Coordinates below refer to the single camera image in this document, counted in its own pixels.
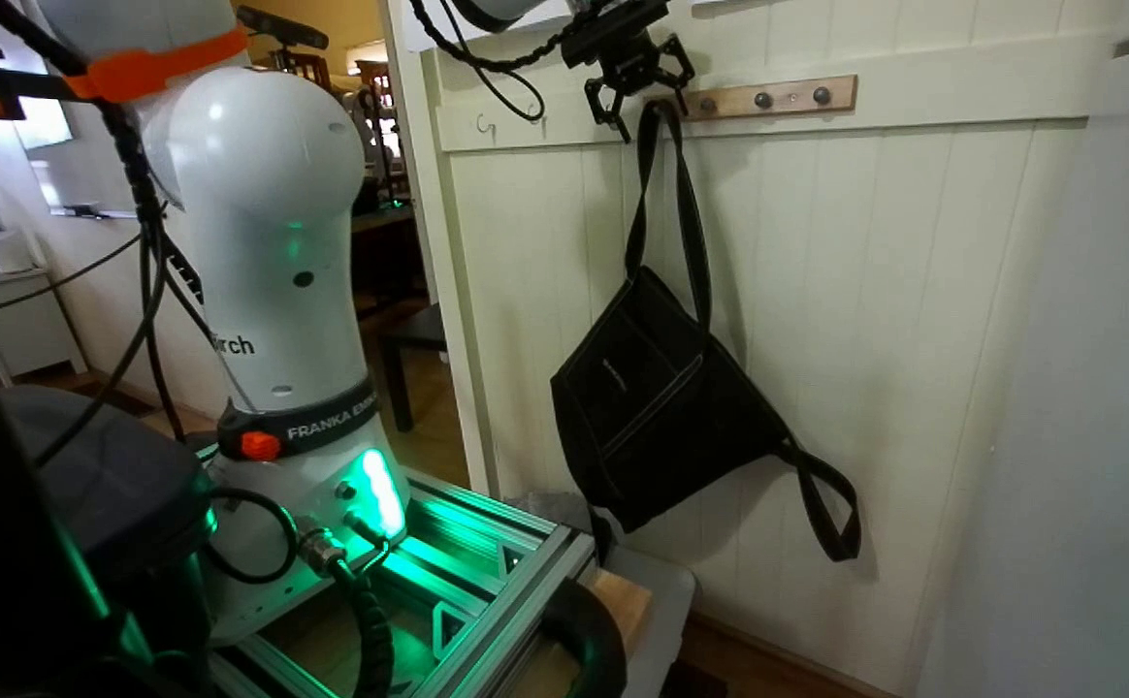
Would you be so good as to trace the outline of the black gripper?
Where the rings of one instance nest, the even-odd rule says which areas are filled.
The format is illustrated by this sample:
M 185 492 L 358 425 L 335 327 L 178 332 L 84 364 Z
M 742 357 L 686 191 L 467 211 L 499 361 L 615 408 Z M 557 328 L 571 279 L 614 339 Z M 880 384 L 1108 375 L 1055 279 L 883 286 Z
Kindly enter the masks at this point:
M 579 0 L 573 18 L 562 32 L 562 62 L 593 67 L 593 77 L 580 87 L 593 124 L 614 129 L 631 145 L 615 90 L 642 90 L 664 77 L 682 93 L 695 77 L 689 53 L 677 36 L 666 36 L 664 45 L 651 41 L 646 26 L 666 17 L 666 0 Z

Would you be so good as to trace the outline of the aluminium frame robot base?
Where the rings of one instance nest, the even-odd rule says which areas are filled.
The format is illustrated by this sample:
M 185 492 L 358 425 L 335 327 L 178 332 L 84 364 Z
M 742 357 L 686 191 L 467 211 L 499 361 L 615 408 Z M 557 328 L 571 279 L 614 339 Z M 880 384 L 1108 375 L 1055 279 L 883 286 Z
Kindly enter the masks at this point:
M 591 536 L 376 445 L 204 473 L 217 698 L 510 698 L 547 648 L 562 698 L 623 690 Z

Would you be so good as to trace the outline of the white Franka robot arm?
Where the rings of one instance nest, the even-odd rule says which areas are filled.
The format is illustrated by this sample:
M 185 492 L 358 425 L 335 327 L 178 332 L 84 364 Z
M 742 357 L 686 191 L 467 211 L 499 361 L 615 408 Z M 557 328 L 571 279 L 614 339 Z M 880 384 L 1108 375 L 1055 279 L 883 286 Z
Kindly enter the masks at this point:
M 93 105 L 134 198 L 174 203 L 195 233 L 201 319 L 232 373 L 209 464 L 232 499 L 217 637 L 235 645 L 404 549 L 410 485 L 354 309 L 363 151 L 340 105 L 257 71 L 230 0 L 0 0 L 0 26 L 50 67 L 0 96 Z

